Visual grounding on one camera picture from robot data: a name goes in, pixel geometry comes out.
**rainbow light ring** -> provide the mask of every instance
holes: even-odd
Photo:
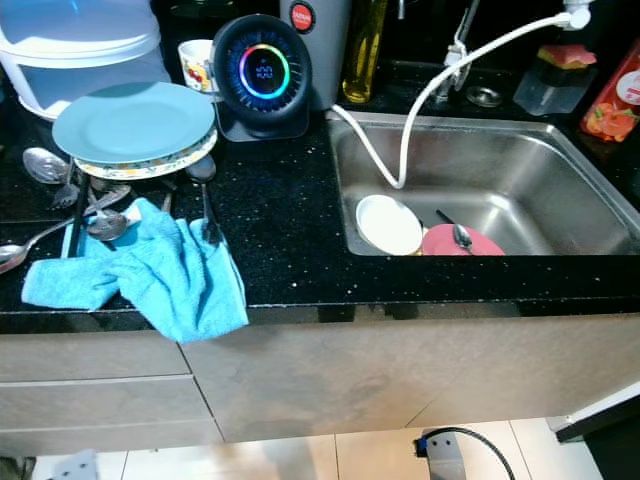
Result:
[[[256,50],[269,50],[270,52],[275,53],[275,55],[282,62],[282,66],[284,67],[284,79],[282,80],[282,85],[280,85],[280,88],[271,93],[260,93],[255,91],[249,86],[249,82],[247,82],[247,78],[244,75],[244,67],[247,64],[247,58],[249,58],[249,55],[251,55],[251,53]],[[267,45],[266,43],[258,43],[257,45],[254,45],[253,47],[247,49],[247,51],[244,52],[242,58],[240,59],[239,69],[240,81],[242,82],[242,85],[244,85],[244,88],[246,88],[254,97],[258,97],[263,100],[272,100],[282,95],[282,93],[286,90],[287,85],[289,85],[289,80],[291,80],[291,74],[289,72],[289,62],[287,62],[287,59],[284,57],[284,55],[282,55],[282,52],[280,50],[272,47],[271,45]]]

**metal spoon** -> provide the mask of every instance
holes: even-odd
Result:
[[[109,205],[116,203],[126,197],[131,191],[131,187],[128,185],[114,189],[112,192],[104,195],[98,204],[100,207],[108,207]],[[84,215],[91,215],[96,211],[95,206],[91,205],[84,211]],[[36,236],[30,238],[24,245],[2,245],[0,246],[0,274],[8,272],[16,268],[27,258],[29,250],[38,243],[43,237],[55,232],[63,227],[66,227],[73,222],[74,217],[67,218],[60,223],[43,230]]]
[[[127,217],[114,210],[103,210],[93,190],[89,188],[89,201],[95,206],[96,219],[87,227],[87,233],[103,242],[119,238],[129,226]]]
[[[471,251],[473,247],[473,240],[471,240],[471,235],[469,235],[467,229],[459,223],[453,224],[453,241],[456,242],[456,245],[458,245],[460,248],[463,248],[464,250],[469,252],[469,255],[473,255],[473,252]]]
[[[49,185],[64,183],[69,171],[67,162],[40,147],[27,148],[22,152],[22,163],[34,180]]]
[[[193,165],[188,166],[185,169],[185,172],[192,181],[202,186],[204,218],[204,222],[202,224],[202,236],[206,242],[211,243],[212,245],[218,245],[222,241],[222,232],[220,231],[220,226],[218,225],[213,213],[213,206],[211,205],[209,190],[207,189],[207,184],[216,174],[216,164],[211,155],[206,155]]]

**tile floor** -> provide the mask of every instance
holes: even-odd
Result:
[[[560,445],[545,419],[465,425],[505,455],[517,480],[602,480],[583,443]],[[413,454],[421,428],[287,438],[209,447],[102,453],[101,480],[428,480]],[[460,437],[468,480],[507,478],[497,458]],[[34,480],[62,457],[41,457]]]

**black granite countertop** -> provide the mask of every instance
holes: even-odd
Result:
[[[499,77],[490,78],[501,81]],[[361,110],[405,113],[418,91],[419,83],[414,83],[382,85],[375,99]],[[461,102],[444,110],[427,108],[425,113],[531,120],[506,103],[487,111]],[[56,187],[37,184],[24,171],[22,150],[43,143],[43,137],[29,128],[30,116],[25,117],[24,131],[18,122],[8,126],[8,119],[18,115],[14,107],[11,99],[1,106],[0,138],[4,136],[8,148],[0,158],[0,244],[23,242],[70,214],[47,210]],[[591,148],[588,140],[582,141],[575,129],[564,125],[567,122],[562,118],[544,120],[563,128],[596,165],[610,154],[609,147]],[[640,256],[364,257],[350,253],[342,230],[327,126],[321,114],[312,116],[309,130],[301,138],[221,143],[215,155],[218,174],[211,194],[251,309],[509,301],[536,314],[640,311],[640,286],[630,281],[627,273],[640,271]],[[625,170],[620,178],[611,174],[621,190],[628,173]],[[174,216],[200,216],[199,189],[182,174],[174,180],[179,186]],[[133,187],[136,195],[146,196],[157,205],[166,192],[157,180],[137,182]],[[30,263],[58,255],[61,239],[61,233],[47,237],[22,267],[0,276],[0,332],[24,331],[21,322],[45,325],[56,321],[59,325],[54,330],[65,331],[67,320],[54,320],[56,315],[68,319],[81,313],[54,312],[20,301]],[[97,320],[91,321],[95,323],[91,328],[95,330],[150,328],[120,297],[112,299],[94,317]]]

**sink basin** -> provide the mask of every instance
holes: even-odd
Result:
[[[397,177],[402,115],[354,113]],[[507,255],[635,255],[640,215],[557,128],[534,122],[416,119],[404,189],[389,186],[351,127],[327,114],[347,246],[365,242],[356,205],[371,194],[404,202],[425,227],[442,210],[487,235]]]

